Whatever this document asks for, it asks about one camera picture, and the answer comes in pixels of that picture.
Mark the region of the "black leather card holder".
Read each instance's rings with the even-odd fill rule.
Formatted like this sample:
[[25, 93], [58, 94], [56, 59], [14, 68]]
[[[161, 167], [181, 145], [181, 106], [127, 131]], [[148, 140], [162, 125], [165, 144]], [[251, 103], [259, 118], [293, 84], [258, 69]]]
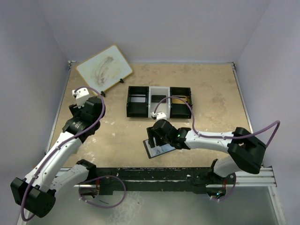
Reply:
[[164, 144], [162, 146], [151, 147], [149, 144], [149, 140], [143, 141], [147, 156], [149, 159], [166, 154], [168, 152], [176, 150], [176, 148], [172, 147], [169, 144]]

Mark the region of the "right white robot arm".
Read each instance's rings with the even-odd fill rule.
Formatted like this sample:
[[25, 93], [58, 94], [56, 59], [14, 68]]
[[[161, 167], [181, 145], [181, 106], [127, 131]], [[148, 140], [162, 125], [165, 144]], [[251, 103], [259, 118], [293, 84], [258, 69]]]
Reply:
[[149, 158], [173, 150], [205, 149], [227, 153], [227, 157], [216, 159], [211, 165], [212, 172], [222, 178], [238, 171], [258, 174], [266, 151], [266, 145], [242, 127], [232, 132], [201, 133], [188, 127], [176, 128], [161, 119], [146, 130], [148, 139], [143, 144]]

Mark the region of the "black and white tray organizer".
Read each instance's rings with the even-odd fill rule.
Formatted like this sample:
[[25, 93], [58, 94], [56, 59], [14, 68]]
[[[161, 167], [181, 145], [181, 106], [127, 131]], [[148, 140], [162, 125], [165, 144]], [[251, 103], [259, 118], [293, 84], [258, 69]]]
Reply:
[[[166, 95], [159, 103], [152, 103], [152, 95]], [[131, 103], [132, 96], [146, 97], [145, 103]], [[176, 96], [190, 97], [190, 104], [173, 104]], [[129, 118], [151, 118], [152, 112], [163, 112], [170, 119], [190, 119], [192, 113], [192, 95], [189, 87], [129, 86], [127, 93], [126, 113]]]

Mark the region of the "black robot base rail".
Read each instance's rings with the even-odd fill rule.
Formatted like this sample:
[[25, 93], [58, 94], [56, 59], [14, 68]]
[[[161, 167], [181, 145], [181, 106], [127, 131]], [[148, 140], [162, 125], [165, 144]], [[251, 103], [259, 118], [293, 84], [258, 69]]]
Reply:
[[234, 173], [222, 178], [208, 167], [187, 168], [100, 168], [87, 160], [78, 165], [86, 167], [88, 177], [83, 184], [96, 184], [99, 195], [112, 195], [115, 191], [191, 192], [224, 196], [226, 185], [235, 184]]

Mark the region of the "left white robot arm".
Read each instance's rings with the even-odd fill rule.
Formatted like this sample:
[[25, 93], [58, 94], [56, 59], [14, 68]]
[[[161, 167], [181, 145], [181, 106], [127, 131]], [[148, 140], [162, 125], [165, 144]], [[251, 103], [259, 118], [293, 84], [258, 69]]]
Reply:
[[87, 96], [69, 109], [72, 118], [67, 120], [52, 148], [24, 178], [14, 178], [10, 184], [15, 203], [21, 206], [23, 222], [34, 216], [46, 216], [60, 194], [95, 174], [96, 166], [82, 159], [63, 175], [57, 175], [70, 156], [99, 129], [100, 119], [105, 115], [104, 99]]

